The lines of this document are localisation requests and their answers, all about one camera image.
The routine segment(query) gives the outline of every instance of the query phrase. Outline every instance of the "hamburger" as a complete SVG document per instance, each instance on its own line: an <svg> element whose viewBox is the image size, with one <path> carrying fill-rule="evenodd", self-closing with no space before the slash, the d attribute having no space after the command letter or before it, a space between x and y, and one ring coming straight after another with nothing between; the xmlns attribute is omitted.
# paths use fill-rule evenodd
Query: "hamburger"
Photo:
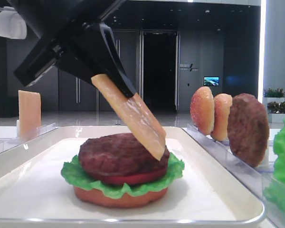
<svg viewBox="0 0 285 228"><path fill-rule="evenodd" d="M61 174L82 201L137 208L162 198L183 169L167 147L157 160L132 133L120 133L86 140Z"/></svg>

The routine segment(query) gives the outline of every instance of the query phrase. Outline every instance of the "robotic arm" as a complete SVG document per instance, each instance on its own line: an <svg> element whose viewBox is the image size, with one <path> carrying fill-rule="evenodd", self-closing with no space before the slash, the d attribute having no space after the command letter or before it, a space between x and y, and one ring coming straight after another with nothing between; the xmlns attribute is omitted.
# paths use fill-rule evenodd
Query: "robotic arm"
<svg viewBox="0 0 285 228"><path fill-rule="evenodd" d="M103 21L125 0L8 0L40 38L14 74L24 86L56 66L87 83L107 74L131 98L136 93Z"/></svg>

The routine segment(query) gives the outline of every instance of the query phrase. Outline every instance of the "tiled floor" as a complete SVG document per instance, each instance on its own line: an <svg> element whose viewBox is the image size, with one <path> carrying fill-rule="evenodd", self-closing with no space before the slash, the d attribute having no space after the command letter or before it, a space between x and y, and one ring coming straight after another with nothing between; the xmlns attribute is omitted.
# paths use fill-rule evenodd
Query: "tiled floor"
<svg viewBox="0 0 285 228"><path fill-rule="evenodd" d="M163 126L187 127L192 123L189 113L154 113ZM0 126L16 126L18 118L0 118ZM116 125L122 123L115 112L44 112L42 125L56 123L58 126L70 125ZM270 123L270 128L282 128L282 123Z"/></svg>

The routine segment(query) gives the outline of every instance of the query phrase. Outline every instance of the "red object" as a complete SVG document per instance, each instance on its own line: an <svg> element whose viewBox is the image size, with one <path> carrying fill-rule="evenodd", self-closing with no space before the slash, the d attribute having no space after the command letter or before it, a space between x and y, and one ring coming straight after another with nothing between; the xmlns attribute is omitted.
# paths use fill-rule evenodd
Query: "red object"
<svg viewBox="0 0 285 228"><path fill-rule="evenodd" d="M129 185L135 185L135 184L144 184L152 182L163 177L167 173L167 168L168 167L156 171L151 171L148 173L140 173L130 176L101 176L101 175L91 175L91 176L107 184L123 185L124 183L127 183Z"/></svg>

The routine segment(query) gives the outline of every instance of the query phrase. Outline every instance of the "bottom bun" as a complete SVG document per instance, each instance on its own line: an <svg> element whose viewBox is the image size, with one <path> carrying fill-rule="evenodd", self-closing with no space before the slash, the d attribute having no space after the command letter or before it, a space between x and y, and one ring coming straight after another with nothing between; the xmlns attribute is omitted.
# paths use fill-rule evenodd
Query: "bottom bun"
<svg viewBox="0 0 285 228"><path fill-rule="evenodd" d="M149 191L142 196L130 196L125 193L119 199L112 199L104 196L102 191L92 189L86 191L81 188L74 187L75 195L82 201L90 202L107 208L138 208L147 205L148 203L154 202L162 198L168 188L165 188L159 192Z"/></svg>

